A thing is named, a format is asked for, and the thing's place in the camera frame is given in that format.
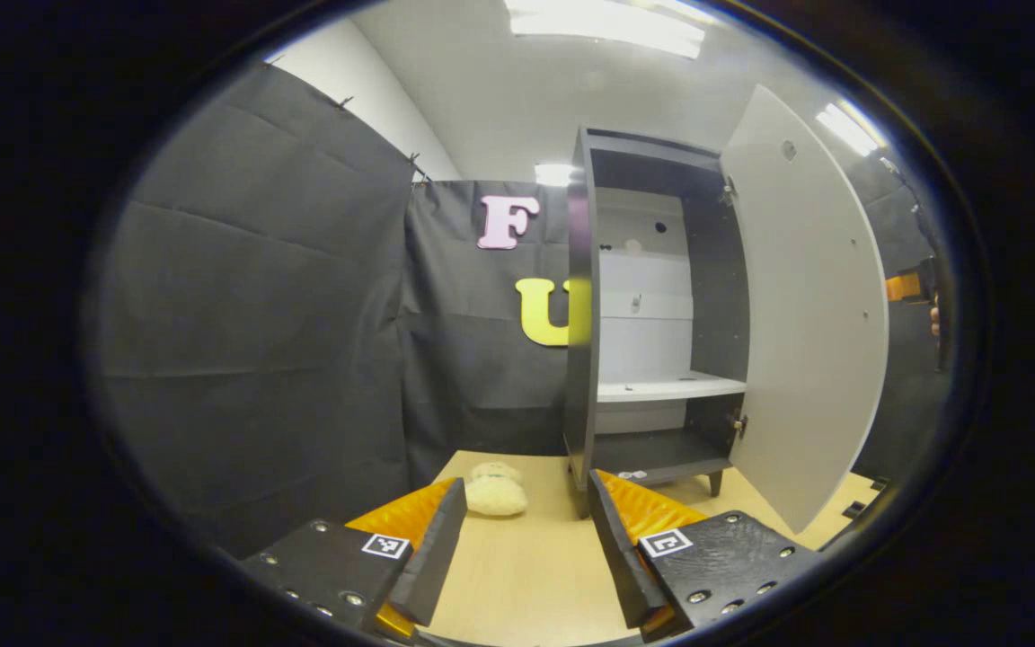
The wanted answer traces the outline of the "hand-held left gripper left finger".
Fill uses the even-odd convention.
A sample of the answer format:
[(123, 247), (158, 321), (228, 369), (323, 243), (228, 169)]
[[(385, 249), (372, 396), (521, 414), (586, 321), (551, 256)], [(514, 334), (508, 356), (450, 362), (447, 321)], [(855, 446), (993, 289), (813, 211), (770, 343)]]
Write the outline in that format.
[(325, 621), (408, 644), (434, 619), (467, 512), (457, 476), (348, 523), (312, 519), (239, 565)]

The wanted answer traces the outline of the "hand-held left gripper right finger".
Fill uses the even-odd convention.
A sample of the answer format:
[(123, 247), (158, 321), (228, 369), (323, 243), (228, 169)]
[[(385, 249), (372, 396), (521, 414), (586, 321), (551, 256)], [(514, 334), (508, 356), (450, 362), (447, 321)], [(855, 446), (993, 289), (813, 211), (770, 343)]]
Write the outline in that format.
[(605, 471), (588, 472), (587, 496), (624, 621), (646, 643), (750, 615), (822, 562), (747, 513), (702, 513)]

